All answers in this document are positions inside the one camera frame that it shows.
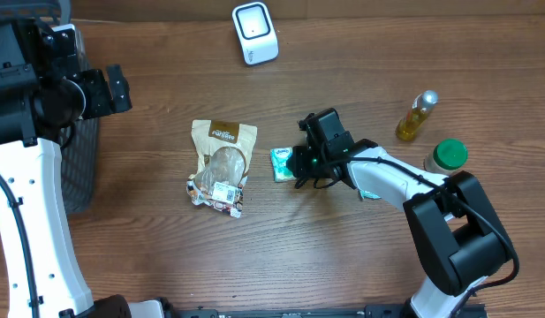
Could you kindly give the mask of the green Kleenex tissue pack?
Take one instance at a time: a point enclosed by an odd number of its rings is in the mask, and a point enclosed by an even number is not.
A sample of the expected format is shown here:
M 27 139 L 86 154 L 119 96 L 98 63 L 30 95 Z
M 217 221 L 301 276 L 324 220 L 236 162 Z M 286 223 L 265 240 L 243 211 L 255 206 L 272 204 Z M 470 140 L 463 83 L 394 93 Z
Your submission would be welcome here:
M 293 173 L 287 167 L 287 162 L 291 158 L 291 155 L 292 148 L 273 148 L 270 150 L 274 180 L 277 183 L 295 179 Z

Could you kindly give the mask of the teal snack packet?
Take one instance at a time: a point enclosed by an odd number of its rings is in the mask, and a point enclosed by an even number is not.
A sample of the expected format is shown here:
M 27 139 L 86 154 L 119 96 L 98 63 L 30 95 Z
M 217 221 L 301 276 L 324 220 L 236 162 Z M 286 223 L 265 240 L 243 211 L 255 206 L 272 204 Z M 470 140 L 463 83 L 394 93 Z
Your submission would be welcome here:
M 371 192 L 368 192 L 368 191 L 363 191 L 363 190 L 358 190 L 358 193 L 359 193 L 359 197 L 362 201 L 368 201 L 368 200 L 380 200 L 381 197 L 374 194 L 374 193 L 371 193 Z

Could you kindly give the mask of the brown cookie pouch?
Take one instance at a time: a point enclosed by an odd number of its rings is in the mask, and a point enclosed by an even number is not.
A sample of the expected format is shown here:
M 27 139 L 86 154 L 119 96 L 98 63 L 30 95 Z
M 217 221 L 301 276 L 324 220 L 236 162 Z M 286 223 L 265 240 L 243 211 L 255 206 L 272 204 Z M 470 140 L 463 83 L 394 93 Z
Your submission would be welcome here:
M 212 194 L 215 183 L 238 186 L 247 176 L 258 128 L 253 125 L 196 119 L 191 135 L 198 154 L 194 184 Z

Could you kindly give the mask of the small printed snack bag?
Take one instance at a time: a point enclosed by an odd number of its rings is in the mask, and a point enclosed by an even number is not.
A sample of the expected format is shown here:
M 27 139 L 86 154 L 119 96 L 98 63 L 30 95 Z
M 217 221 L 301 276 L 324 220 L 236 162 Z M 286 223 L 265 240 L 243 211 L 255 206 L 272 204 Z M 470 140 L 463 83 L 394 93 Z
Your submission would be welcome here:
M 206 193 L 192 179 L 189 179 L 186 182 L 186 191 L 193 205 L 206 205 L 233 218 L 240 218 L 242 216 L 243 190 L 246 180 L 247 177 L 242 178 L 236 186 L 216 182 L 214 187 Z

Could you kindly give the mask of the yellow bottle silver cap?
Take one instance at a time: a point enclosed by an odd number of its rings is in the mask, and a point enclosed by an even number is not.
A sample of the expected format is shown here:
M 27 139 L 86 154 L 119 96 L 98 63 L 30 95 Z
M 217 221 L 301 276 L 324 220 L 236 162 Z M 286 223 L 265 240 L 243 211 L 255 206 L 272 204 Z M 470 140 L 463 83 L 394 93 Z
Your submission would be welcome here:
M 417 133 L 425 120 L 439 102 L 437 92 L 427 90 L 418 95 L 412 107 L 406 115 L 400 119 L 396 127 L 396 135 L 403 141 L 412 141 L 416 138 Z

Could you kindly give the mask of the green white tissue cup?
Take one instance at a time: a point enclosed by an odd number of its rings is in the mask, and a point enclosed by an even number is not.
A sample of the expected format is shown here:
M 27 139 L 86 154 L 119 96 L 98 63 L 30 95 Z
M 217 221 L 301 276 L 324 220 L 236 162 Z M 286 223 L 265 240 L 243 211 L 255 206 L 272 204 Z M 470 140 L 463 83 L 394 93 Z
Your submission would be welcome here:
M 428 172 L 450 175 L 466 164 L 468 151 L 466 145 L 456 139 L 447 139 L 436 145 L 424 159 L 424 169 Z

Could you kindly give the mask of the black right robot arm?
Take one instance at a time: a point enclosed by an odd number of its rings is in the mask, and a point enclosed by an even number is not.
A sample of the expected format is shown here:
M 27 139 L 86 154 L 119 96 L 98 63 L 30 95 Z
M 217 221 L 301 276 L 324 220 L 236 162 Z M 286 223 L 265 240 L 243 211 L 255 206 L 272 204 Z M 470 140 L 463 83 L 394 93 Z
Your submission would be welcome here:
M 455 317 L 505 263 L 519 269 L 514 246 L 480 182 L 401 162 L 371 140 L 296 146 L 287 161 L 297 187 L 309 179 L 341 181 L 374 193 L 405 213 L 427 278 L 410 298 L 417 317 Z

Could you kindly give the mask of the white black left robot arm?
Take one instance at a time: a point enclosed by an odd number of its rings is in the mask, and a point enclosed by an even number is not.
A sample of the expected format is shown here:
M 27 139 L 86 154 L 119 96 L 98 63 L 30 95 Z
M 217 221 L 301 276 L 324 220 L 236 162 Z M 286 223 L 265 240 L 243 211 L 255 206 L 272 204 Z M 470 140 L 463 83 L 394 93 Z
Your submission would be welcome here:
M 61 130 L 132 107 L 121 68 L 87 69 L 71 24 L 0 21 L 0 236 L 12 317 L 168 317 L 161 300 L 94 299 L 61 188 Z

